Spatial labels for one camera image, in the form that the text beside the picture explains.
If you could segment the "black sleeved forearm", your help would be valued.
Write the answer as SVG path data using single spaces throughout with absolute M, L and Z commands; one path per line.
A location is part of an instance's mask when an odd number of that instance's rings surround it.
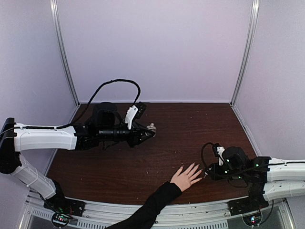
M 108 229 L 150 229 L 162 209 L 178 198 L 182 191 L 169 182 L 162 184 L 146 202 L 129 218 L 113 224 Z

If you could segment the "glitter nail polish bottle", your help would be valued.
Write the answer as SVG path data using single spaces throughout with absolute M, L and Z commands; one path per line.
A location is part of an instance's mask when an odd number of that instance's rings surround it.
M 148 125 L 146 128 L 150 131 L 150 133 L 151 133 L 152 136 L 155 136 L 156 131 L 157 131 L 157 128 L 156 128 L 156 126 L 154 125 L 154 123 L 151 123 L 151 124 Z

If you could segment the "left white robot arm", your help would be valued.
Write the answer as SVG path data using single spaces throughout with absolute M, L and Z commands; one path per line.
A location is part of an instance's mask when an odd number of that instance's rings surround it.
M 115 104 L 96 104 L 92 116 L 83 124 L 62 126 L 26 126 L 7 118 L 0 134 L 0 172 L 15 176 L 26 186 L 36 190 L 58 212 L 69 204 L 58 182 L 47 178 L 21 155 L 32 149 L 89 150 L 100 143 L 125 141 L 135 147 L 156 134 L 153 123 L 143 126 L 136 122 L 146 109 L 138 103 L 127 110 L 125 117 Z

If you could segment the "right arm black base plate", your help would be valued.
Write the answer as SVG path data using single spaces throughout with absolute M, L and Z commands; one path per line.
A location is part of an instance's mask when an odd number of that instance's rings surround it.
M 259 198 L 241 198 L 228 202 L 231 216 L 245 214 L 252 211 L 260 210 L 269 206 L 268 201 Z

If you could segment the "person's bare hand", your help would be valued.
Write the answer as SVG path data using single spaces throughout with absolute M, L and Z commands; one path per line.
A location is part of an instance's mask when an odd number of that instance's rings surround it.
M 200 177 L 202 170 L 199 169 L 199 164 L 192 163 L 187 169 L 181 166 L 172 176 L 170 183 L 175 184 L 182 192 L 189 189 L 192 185 L 202 180 Z

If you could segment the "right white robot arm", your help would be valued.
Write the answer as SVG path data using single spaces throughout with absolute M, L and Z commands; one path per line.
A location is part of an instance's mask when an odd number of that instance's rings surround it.
M 275 199 L 305 194 L 304 160 L 269 156 L 250 159 L 240 147 L 209 145 L 218 162 L 204 165 L 204 173 L 212 180 L 241 180 L 249 189 L 247 197 L 229 201 L 231 215 L 260 210 Z

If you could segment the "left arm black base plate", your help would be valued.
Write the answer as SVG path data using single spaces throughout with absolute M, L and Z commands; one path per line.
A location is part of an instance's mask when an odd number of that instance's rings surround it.
M 66 199 L 63 203 L 50 203 L 45 200 L 44 205 L 46 209 L 52 210 L 54 213 L 60 213 L 69 217 L 81 217 L 84 212 L 85 202 L 73 199 Z

